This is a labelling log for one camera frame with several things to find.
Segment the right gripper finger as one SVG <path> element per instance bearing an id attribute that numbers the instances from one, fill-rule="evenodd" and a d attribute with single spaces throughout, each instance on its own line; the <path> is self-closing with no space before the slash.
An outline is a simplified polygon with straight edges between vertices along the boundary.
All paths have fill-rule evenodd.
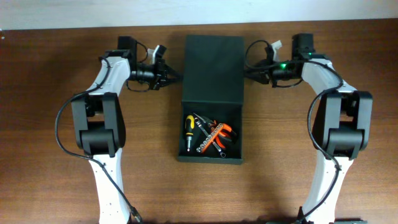
<path id="1" fill-rule="evenodd" d="M 251 79 L 255 82 L 258 82 L 260 84 L 269 84 L 269 77 L 267 76 L 267 74 L 264 73 L 246 73 L 244 75 L 245 78 Z"/>
<path id="2" fill-rule="evenodd" d="M 250 67 L 246 67 L 244 70 L 245 74 L 262 74 L 267 73 L 267 66 L 260 64 L 260 65 L 253 65 Z"/>

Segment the yellow black screwdriver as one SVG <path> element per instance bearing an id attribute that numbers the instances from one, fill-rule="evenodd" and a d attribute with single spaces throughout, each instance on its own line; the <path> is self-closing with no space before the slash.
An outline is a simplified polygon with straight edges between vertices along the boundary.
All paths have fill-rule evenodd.
<path id="1" fill-rule="evenodd" d="M 188 115 L 185 119 L 185 139 L 187 142 L 187 151 L 189 152 L 192 147 L 193 129 L 195 127 L 194 117 Z"/>

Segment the dark green box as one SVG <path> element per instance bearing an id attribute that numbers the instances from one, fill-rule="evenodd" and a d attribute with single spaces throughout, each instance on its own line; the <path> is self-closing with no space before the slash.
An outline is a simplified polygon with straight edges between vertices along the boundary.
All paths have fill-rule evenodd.
<path id="1" fill-rule="evenodd" d="M 188 35 L 182 82 L 182 116 L 178 145 L 180 162 L 211 164 L 243 163 L 244 39 L 239 36 Z M 205 140 L 199 127 L 193 130 L 187 147 L 185 120 L 189 115 L 210 118 L 231 126 L 231 142 L 223 143 L 226 154 L 210 146 L 204 153 L 197 148 Z"/>

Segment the orange black long-nose pliers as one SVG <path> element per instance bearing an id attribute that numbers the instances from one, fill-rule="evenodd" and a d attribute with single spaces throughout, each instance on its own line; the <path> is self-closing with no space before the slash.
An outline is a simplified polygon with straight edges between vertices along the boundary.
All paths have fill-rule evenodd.
<path id="1" fill-rule="evenodd" d="M 196 114 L 196 113 L 194 113 L 194 115 L 196 117 L 198 117 L 199 120 L 202 123 L 204 123 L 206 128 L 209 129 L 211 132 L 217 127 L 217 125 L 219 125 L 219 122 L 217 122 L 217 120 L 210 119 L 210 118 L 208 118 L 206 116 L 200 116 L 199 114 Z M 232 140 L 233 140 L 232 143 L 236 142 L 237 134 L 233 131 L 232 127 L 229 126 L 228 124 L 224 124 L 223 123 L 223 129 L 220 132 L 228 133 L 231 136 Z"/>

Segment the small red cutting pliers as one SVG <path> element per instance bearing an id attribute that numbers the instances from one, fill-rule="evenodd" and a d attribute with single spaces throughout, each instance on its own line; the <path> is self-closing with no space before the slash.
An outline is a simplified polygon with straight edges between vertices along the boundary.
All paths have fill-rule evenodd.
<path id="1" fill-rule="evenodd" d="M 233 142 L 231 136 L 226 132 L 220 132 L 215 140 L 217 145 L 219 145 L 219 147 L 222 149 L 226 149 L 227 144 Z"/>

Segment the orange socket bit rail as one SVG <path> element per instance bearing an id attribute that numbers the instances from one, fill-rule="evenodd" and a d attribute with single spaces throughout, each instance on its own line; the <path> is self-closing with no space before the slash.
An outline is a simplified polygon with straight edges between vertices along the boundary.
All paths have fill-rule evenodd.
<path id="1" fill-rule="evenodd" d="M 221 150 L 219 145 L 215 143 L 215 138 L 217 135 L 220 133 L 220 131 L 223 128 L 223 124 L 217 125 L 217 127 L 209 134 L 207 131 L 204 129 L 203 125 L 198 123 L 197 126 L 202 130 L 202 132 L 206 135 L 205 140 L 197 147 L 197 152 L 199 153 L 204 153 L 206 149 L 210 146 L 213 145 L 216 150 L 219 152 L 221 157 L 225 156 L 225 153 Z"/>

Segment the silver ratchet wrench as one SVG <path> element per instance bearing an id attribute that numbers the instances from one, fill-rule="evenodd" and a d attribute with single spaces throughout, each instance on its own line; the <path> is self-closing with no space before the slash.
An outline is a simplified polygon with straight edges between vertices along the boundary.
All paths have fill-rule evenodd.
<path id="1" fill-rule="evenodd" d="M 217 126 L 213 132 L 208 133 L 206 131 L 206 129 L 203 127 L 202 122 L 199 120 L 198 117 L 195 117 L 194 121 L 195 121 L 195 124 L 200 128 L 200 130 L 205 135 L 205 139 L 203 140 L 202 143 L 200 143 L 200 145 L 197 147 L 196 151 L 199 153 L 204 153 L 210 145 L 213 145 L 216 148 L 216 150 L 219 152 L 220 156 L 222 158 L 225 158 L 226 154 L 223 152 L 220 145 L 216 142 L 216 138 L 220 133 L 221 126 L 220 125 Z"/>

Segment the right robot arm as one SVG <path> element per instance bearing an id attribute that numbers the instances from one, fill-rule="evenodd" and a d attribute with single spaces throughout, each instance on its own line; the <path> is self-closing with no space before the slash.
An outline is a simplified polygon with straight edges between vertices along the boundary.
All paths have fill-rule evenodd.
<path id="1" fill-rule="evenodd" d="M 336 203 L 349 168 L 369 141 L 373 96 L 349 85 L 333 68 L 331 58 L 316 52 L 313 34 L 292 36 L 292 56 L 279 60 L 281 41 L 266 42 L 266 57 L 245 62 L 245 76 L 279 87 L 279 81 L 308 83 L 316 93 L 307 113 L 308 135 L 317 161 L 308 197 L 295 223 L 338 223 Z"/>

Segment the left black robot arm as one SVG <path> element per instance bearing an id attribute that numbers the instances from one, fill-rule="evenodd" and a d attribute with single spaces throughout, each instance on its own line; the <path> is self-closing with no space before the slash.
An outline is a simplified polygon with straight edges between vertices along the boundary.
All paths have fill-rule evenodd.
<path id="1" fill-rule="evenodd" d="M 165 46 L 147 49 L 150 62 L 145 64 L 137 59 L 138 45 L 136 39 L 120 36 L 117 48 L 100 57 L 101 68 L 93 84 L 71 101 L 76 144 L 95 177 L 100 223 L 143 222 L 123 189 L 121 157 L 126 127 L 119 103 L 123 86 L 137 81 L 159 90 L 181 79 L 163 58 Z"/>

